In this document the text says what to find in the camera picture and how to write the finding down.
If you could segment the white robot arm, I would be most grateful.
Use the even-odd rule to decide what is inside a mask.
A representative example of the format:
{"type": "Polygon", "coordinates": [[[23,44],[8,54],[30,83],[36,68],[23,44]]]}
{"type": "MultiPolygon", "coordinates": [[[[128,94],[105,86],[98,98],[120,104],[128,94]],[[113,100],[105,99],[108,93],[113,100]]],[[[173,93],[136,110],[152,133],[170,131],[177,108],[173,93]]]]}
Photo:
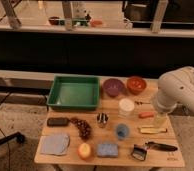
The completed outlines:
{"type": "Polygon", "coordinates": [[[151,104],[156,111],[153,127],[160,128],[181,103],[194,113],[194,67],[187,66],[162,74],[151,104]]]}

